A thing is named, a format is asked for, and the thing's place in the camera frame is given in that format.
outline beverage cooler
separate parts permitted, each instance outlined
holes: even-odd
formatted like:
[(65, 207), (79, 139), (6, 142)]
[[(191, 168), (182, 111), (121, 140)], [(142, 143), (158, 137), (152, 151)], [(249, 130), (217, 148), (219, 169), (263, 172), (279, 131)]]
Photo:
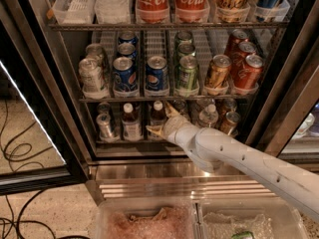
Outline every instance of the beverage cooler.
[(167, 217), (180, 238), (252, 238), (257, 228), (263, 238), (307, 238), (295, 207), (317, 221), (318, 213), (249, 176), (253, 162), (202, 161), (162, 126), (178, 113), (223, 132), (234, 154), (246, 145), (318, 172), (318, 8), (319, 0), (1, 0), (2, 73), (61, 159), (0, 174), (1, 192), (86, 183), (100, 206), (97, 238), (110, 237), (106, 224), (129, 222), (113, 211), (131, 213), (137, 229), (142, 216)]

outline bottle cap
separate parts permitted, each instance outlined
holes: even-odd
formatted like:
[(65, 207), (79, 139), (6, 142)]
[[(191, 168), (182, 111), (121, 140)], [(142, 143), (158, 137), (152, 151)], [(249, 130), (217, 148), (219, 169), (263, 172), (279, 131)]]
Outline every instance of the bottle cap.
[(133, 111), (133, 106), (130, 103), (124, 104), (124, 112), (129, 114)]
[(154, 109), (156, 111), (160, 111), (162, 109), (162, 102), (161, 101), (155, 101), (154, 102)]
[(216, 106), (211, 104), (207, 107), (207, 111), (212, 114), (212, 113), (215, 113), (216, 112)]

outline dark brown bottle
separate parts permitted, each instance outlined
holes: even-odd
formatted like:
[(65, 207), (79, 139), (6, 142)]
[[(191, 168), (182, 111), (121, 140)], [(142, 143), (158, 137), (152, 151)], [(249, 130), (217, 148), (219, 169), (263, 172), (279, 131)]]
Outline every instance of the dark brown bottle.
[[(155, 101), (150, 115), (151, 125), (157, 125), (159, 128), (166, 122), (166, 113), (161, 101)], [(160, 140), (161, 138), (153, 133), (149, 133), (149, 139)]]
[(123, 137), (126, 140), (137, 141), (142, 138), (142, 126), (138, 113), (132, 104), (126, 103), (123, 106), (122, 124)]

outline bottle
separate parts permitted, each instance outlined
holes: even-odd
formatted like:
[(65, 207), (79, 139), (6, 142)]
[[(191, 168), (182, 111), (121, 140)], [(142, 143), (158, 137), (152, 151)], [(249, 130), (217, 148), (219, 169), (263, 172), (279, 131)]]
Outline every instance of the bottle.
[(124, 104), (123, 108), (122, 124), (124, 139), (137, 141), (142, 138), (142, 126), (139, 115), (130, 103)]
[[(150, 124), (158, 125), (159, 128), (161, 125), (164, 125), (166, 122), (166, 113), (161, 101), (155, 101), (151, 108), (150, 115)], [(149, 139), (152, 140), (161, 140), (161, 137), (149, 132)]]
[(217, 121), (218, 112), (216, 110), (216, 106), (211, 104), (200, 112), (197, 125), (200, 127), (215, 127)]

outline metal shelf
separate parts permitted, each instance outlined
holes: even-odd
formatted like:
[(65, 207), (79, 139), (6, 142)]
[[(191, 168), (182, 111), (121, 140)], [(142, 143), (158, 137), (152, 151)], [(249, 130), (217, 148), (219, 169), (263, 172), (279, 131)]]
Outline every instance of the metal shelf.
[(191, 24), (63, 24), (57, 22), (49, 24), (54, 31), (121, 31), (121, 30), (193, 30), (193, 29), (267, 29), (267, 28), (286, 28), (288, 21), (283, 22), (267, 22), (267, 23), (191, 23)]

